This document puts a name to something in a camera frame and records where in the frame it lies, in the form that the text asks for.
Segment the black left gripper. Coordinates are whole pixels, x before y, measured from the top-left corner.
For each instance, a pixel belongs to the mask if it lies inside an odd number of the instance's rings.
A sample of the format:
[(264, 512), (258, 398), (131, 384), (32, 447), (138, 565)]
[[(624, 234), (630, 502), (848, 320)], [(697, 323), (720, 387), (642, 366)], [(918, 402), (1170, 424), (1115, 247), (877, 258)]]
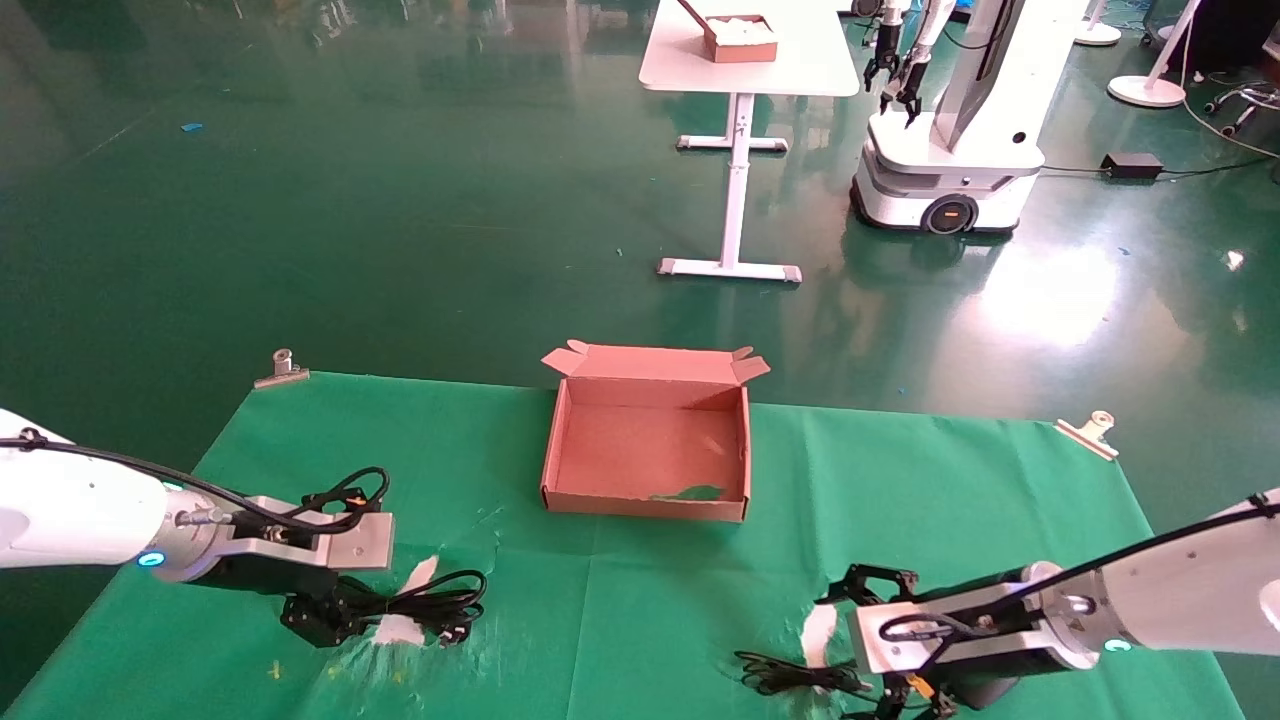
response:
[[(321, 512), (328, 503), (346, 502), (351, 489), (334, 486), (305, 495), (300, 512)], [(255, 553), (219, 559), (207, 570), (207, 585), (268, 596), (287, 596), (282, 625), (316, 648), (334, 648), (362, 635), (371, 625), (360, 611), (356, 593), (333, 591), (340, 574), (329, 568)]]

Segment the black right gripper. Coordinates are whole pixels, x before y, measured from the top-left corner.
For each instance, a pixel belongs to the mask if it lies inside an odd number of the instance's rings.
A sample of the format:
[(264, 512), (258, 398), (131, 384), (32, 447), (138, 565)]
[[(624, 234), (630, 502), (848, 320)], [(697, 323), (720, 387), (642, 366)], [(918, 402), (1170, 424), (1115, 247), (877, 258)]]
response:
[[(865, 564), (850, 565), (840, 579), (831, 582), (815, 605), (850, 602), (859, 607), (914, 601), (919, 575), (914, 571)], [(896, 593), (883, 598), (870, 587), (872, 582), (887, 582)], [(940, 684), (957, 705), (982, 711), (1007, 694), (1024, 676), (1053, 673), (1053, 657), (1046, 650), (1019, 650), (1005, 653), (975, 656), (940, 664)], [(902, 692), (884, 692), (867, 719), (908, 719), (906, 711), (915, 711), (910, 719), (951, 719), (956, 705), (948, 694), (934, 694), (923, 703), (914, 705)]]

